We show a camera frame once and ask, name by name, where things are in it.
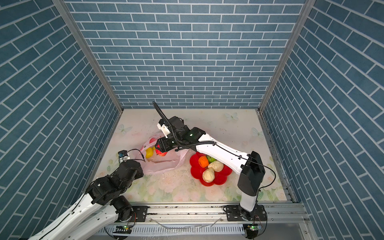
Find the orange fake fruit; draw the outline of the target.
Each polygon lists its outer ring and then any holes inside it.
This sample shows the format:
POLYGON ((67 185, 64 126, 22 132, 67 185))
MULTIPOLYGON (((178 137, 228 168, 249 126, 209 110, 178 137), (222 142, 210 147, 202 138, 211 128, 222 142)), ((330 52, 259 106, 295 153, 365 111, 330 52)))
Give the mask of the orange fake fruit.
POLYGON ((206 156, 199 157, 198 163, 199 163, 201 168, 207 168, 210 164, 210 162, 206 156))

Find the pink plastic bag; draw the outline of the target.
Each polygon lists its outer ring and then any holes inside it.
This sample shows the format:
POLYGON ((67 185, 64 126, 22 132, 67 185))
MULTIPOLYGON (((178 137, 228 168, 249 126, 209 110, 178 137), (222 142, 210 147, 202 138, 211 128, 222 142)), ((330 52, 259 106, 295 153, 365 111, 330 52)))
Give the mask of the pink plastic bag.
POLYGON ((144 172, 144 175, 157 175, 164 174, 168 171, 177 169, 181 167, 186 159, 186 155, 189 150, 181 150, 176 152, 171 150, 167 152, 167 155, 164 157, 158 156, 155 150, 155 144, 158 139, 162 138, 164 135, 162 132, 157 132, 142 145, 140 151, 144 156, 145 162, 141 162, 141 166, 144 172), (154 156, 150 159, 146 158, 146 149, 154 148, 154 156))

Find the beige fake fruit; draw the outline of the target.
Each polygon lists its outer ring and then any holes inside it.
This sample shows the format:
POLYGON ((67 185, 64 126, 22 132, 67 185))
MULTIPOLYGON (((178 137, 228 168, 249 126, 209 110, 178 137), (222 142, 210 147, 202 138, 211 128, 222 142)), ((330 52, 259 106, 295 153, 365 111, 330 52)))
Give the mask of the beige fake fruit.
POLYGON ((224 164, 220 161, 214 161, 208 165, 208 168, 215 172, 221 172, 224 169, 224 164))
POLYGON ((206 183, 212 183, 215 180, 215 171, 207 169, 202 174, 203 181, 206 183))

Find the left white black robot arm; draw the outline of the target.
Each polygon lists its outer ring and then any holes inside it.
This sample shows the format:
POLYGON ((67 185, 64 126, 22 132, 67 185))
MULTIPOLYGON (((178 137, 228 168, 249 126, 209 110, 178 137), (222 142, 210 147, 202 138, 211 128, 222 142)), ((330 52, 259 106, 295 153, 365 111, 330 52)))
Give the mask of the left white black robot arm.
POLYGON ((85 240, 115 221, 130 221, 136 214, 123 193, 143 176, 139 162, 122 162, 112 174, 93 181, 71 207, 29 239, 85 240))

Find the red fake strawberry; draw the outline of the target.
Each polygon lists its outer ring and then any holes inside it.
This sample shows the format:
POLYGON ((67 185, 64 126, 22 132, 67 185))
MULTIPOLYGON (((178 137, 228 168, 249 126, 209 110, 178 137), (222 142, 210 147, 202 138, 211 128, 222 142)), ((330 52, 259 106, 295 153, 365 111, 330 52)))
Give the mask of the red fake strawberry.
POLYGON ((167 155, 167 152, 161 152, 160 150, 157 150, 157 149, 156 149, 156 154, 157 154, 158 156, 164 157, 164 156, 167 155))

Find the yellow fake lemon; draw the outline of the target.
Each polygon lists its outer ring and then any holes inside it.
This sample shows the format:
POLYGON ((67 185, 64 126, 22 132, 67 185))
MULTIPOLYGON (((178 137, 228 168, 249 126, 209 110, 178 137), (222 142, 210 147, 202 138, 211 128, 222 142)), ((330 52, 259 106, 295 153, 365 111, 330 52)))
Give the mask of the yellow fake lemon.
POLYGON ((154 148, 148 148, 146 149, 146 158, 150 159, 154 156, 154 148))

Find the green fake kiwi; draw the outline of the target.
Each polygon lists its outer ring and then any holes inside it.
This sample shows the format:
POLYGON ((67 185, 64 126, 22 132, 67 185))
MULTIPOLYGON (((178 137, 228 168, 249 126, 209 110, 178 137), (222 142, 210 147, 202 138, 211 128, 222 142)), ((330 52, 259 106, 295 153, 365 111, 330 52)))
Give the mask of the green fake kiwi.
POLYGON ((215 162, 215 161, 216 161, 216 159, 215 159, 215 158, 213 158, 213 157, 211 157, 211 156, 206 156, 206 157, 207 157, 207 159, 208 159, 209 163, 213 163, 213 162, 215 162))

